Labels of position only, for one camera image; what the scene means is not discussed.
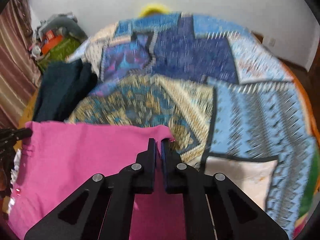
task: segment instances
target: green fabric edge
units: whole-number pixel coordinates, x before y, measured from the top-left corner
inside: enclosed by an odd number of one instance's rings
[[[316,183],[319,176],[320,176],[320,155],[319,155],[319,149],[317,147],[315,149],[314,156],[312,159],[312,165],[309,173],[308,182],[300,202],[299,218],[305,215],[306,213],[308,213],[311,207],[313,195],[316,190]]]

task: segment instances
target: patchwork quilt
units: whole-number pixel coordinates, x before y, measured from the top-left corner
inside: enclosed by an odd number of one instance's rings
[[[67,122],[168,126],[182,160],[225,173],[293,239],[319,176],[306,102],[283,64],[237,24],[173,13],[120,21],[72,58],[99,84]]]

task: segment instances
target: pink satin curtain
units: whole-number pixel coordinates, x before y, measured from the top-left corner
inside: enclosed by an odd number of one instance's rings
[[[38,86],[40,72],[29,57],[32,43],[28,0],[10,0],[0,14],[0,128],[16,128]]]

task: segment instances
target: pink cloth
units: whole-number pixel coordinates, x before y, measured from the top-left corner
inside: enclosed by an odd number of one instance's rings
[[[28,122],[26,127],[33,135],[23,142],[12,193],[15,205],[8,221],[20,239],[92,175],[110,176],[134,163],[137,154],[147,150],[149,138],[156,142],[173,139],[163,125],[139,128]],[[160,165],[155,186],[152,195],[135,197],[130,239],[185,239],[182,196],[165,194]]]

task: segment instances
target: silver screw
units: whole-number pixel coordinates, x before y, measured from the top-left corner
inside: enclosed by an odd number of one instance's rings
[[[220,181],[223,181],[226,178],[226,176],[224,176],[222,173],[217,173],[215,177]]]
[[[94,176],[92,177],[93,181],[95,181],[95,182],[102,180],[102,178],[103,178],[103,176],[99,173],[94,174]]]
[[[179,163],[179,164],[177,165],[177,168],[178,168],[179,170],[185,170],[185,169],[187,168],[187,165],[185,165],[184,163]]]
[[[137,170],[140,170],[141,169],[141,164],[139,164],[139,163],[135,163],[135,164],[132,164],[131,165],[131,169],[133,169],[133,170],[135,170],[135,171],[137,171]]]

